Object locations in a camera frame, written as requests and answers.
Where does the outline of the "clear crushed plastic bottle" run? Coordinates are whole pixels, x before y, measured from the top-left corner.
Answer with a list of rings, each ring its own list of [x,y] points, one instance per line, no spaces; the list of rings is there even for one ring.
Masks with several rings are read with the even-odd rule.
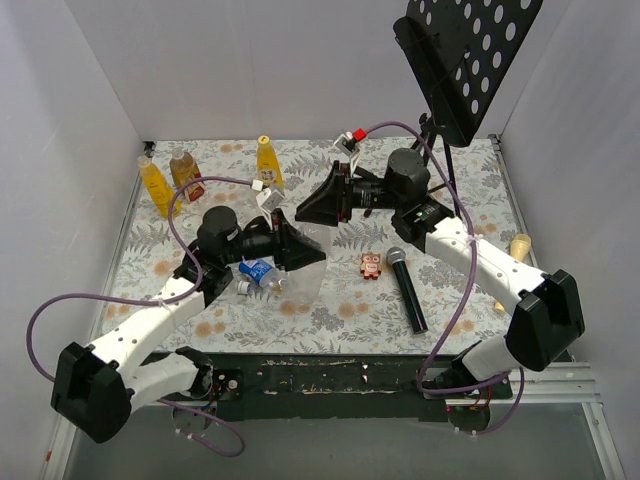
[[[331,251],[331,230],[327,226],[302,222],[298,230],[317,242],[326,259],[286,273],[283,298],[298,304],[312,304],[319,295]]]

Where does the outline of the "brown tea bottle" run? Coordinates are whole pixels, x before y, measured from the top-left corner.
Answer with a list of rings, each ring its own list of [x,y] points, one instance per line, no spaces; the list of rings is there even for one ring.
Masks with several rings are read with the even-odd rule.
[[[189,181],[201,177],[197,162],[188,151],[181,147],[172,149],[172,158],[169,166],[176,188],[180,188]],[[204,193],[205,188],[202,183],[193,183],[183,191],[183,196],[187,202],[191,203],[202,197]]]

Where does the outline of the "yellow honey pomelo bottle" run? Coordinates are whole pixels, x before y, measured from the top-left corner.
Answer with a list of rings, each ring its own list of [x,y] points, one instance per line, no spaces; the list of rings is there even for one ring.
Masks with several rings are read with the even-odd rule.
[[[169,206],[174,196],[174,190],[170,187],[165,176],[153,161],[146,155],[137,159],[141,179],[149,193],[151,200],[160,215],[169,217]]]

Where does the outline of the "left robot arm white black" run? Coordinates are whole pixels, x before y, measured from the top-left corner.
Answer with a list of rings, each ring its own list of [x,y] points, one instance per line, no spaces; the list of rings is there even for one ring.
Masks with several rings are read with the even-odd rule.
[[[97,443],[113,438],[139,408],[173,393],[208,397],[214,366],[207,354],[181,347],[148,356],[179,326],[203,312],[233,279],[231,266],[270,257],[286,272],[325,260],[323,247],[292,226],[280,209],[241,228],[229,207],[203,216],[196,239],[150,306],[87,346],[60,354],[51,405]]]

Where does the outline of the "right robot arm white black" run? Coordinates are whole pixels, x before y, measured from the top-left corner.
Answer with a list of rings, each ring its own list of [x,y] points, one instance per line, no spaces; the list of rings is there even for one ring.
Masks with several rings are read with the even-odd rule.
[[[545,273],[473,236],[458,214],[431,197],[429,179],[422,156],[409,148],[390,154],[383,178],[336,161],[295,217],[337,226],[355,209],[392,210],[392,226],[406,243],[472,276],[510,314],[506,333],[463,350],[432,380],[420,373],[423,392],[471,398],[514,369],[545,370],[585,331],[575,279],[563,270]]]

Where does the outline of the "blue label crushed water bottle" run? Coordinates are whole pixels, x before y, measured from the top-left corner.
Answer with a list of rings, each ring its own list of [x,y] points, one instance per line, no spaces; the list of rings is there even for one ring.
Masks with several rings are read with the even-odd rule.
[[[259,291],[284,298],[290,293],[291,285],[286,273],[264,259],[243,260],[238,270],[242,278],[236,291],[240,295],[248,296]]]

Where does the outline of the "tall yellow juice bottle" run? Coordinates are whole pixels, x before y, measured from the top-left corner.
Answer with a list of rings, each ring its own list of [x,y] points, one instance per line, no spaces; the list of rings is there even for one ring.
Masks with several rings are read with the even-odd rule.
[[[256,164],[258,178],[266,186],[276,186],[283,190],[284,181],[281,168],[271,139],[266,135],[262,135],[257,142]]]

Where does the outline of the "floral patterned table mat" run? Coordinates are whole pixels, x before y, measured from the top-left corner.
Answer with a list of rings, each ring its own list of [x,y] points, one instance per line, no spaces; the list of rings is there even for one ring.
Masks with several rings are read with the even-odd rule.
[[[282,206],[290,221],[295,207],[324,181],[332,161],[343,158],[332,149],[332,142],[273,142],[287,195]],[[249,179],[256,169],[256,146],[256,140],[160,141],[153,160],[170,177],[172,149],[181,147],[194,155],[203,175]],[[458,193],[476,235],[508,252],[520,225],[491,140],[474,140],[471,146],[451,148],[451,152]],[[182,207],[176,228],[185,241],[193,240],[202,215],[214,206],[234,209],[244,227],[258,215],[254,197],[249,188],[211,182],[202,198]],[[178,266],[182,250],[144,187],[136,200],[111,295],[148,299]],[[234,264],[235,278],[224,294],[204,313],[175,330],[157,350],[173,351],[188,345],[214,353],[428,353],[451,319],[466,278],[443,261],[401,246],[428,325],[427,333],[414,335],[393,272],[384,260],[389,248],[404,245],[391,227],[390,217],[391,212],[376,211],[365,218],[356,211],[348,224],[330,228],[330,258],[312,304],[259,291],[239,295],[236,282],[240,275]],[[184,228],[185,222],[191,222],[193,228]],[[361,254],[366,252],[382,254],[378,280],[365,280],[360,273]],[[493,298],[476,287],[441,353],[457,354],[477,340],[506,331],[508,320],[507,315],[494,311]]]

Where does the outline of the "red owl wooden block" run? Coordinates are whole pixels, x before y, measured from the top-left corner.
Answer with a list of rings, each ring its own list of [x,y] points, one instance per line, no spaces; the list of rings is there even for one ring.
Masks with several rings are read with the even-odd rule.
[[[361,255],[360,272],[364,279],[377,280],[381,274],[381,254],[367,252]]]

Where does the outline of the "black silver microphone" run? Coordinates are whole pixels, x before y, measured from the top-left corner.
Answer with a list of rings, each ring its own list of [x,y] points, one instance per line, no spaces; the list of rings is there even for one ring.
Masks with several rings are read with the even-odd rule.
[[[393,270],[413,333],[421,334],[427,332],[427,322],[406,265],[405,251],[400,247],[391,247],[387,251],[386,261]]]

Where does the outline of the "black front base bar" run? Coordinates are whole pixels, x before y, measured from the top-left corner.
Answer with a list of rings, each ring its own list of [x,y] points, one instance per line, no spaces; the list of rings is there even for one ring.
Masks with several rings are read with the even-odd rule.
[[[202,398],[225,421],[413,418],[487,426],[490,405],[511,399],[507,383],[479,400],[425,397],[416,388],[418,355],[231,354],[209,356],[214,387]]]

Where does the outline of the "beige cone object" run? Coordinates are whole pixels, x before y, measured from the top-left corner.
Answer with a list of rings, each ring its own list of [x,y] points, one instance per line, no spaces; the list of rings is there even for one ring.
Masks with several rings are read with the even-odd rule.
[[[510,243],[510,256],[518,262],[523,262],[529,255],[532,246],[531,237],[527,234],[517,234]]]

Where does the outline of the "black perforated music stand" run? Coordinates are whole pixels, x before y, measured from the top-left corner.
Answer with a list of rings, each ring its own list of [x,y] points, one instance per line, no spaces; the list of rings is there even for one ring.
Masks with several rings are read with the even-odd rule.
[[[448,145],[470,145],[542,1],[410,1],[393,25],[431,113],[431,130]]]

